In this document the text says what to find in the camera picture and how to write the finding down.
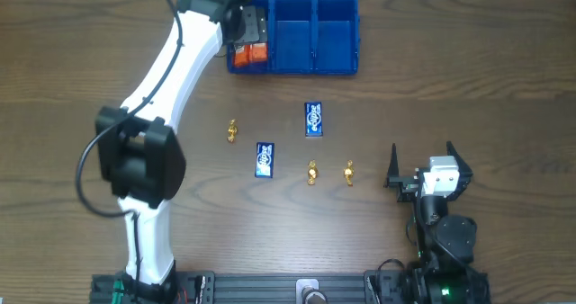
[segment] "blue tray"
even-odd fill
[[[358,0],[253,0],[266,10],[268,61],[233,74],[353,75],[358,71]]]

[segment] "gold wrapped candy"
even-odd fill
[[[348,160],[348,167],[344,169],[344,177],[348,186],[352,187],[352,177],[354,176],[354,168],[352,168],[352,160]]]
[[[318,178],[318,168],[316,167],[316,160],[312,160],[308,164],[308,185],[314,185],[316,178]]]
[[[230,125],[228,126],[228,134],[230,134],[230,136],[228,137],[229,143],[234,143],[237,133],[238,133],[238,127],[236,126],[236,119],[234,119],[230,121]]]

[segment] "wooden table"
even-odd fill
[[[178,268],[360,273],[415,260],[410,206],[383,189],[391,144],[410,174],[451,139],[475,176],[450,208],[478,223],[474,266],[493,302],[576,300],[575,1],[359,2],[357,76],[232,76],[222,58],[205,69],[179,130]],[[93,273],[126,264],[122,220],[88,214],[73,173],[96,113],[140,83],[171,22],[163,0],[0,0],[4,303],[84,303]],[[302,134],[310,100],[324,103],[322,139]],[[262,140],[276,143],[273,180],[254,178]],[[85,189],[116,207],[95,155]]]

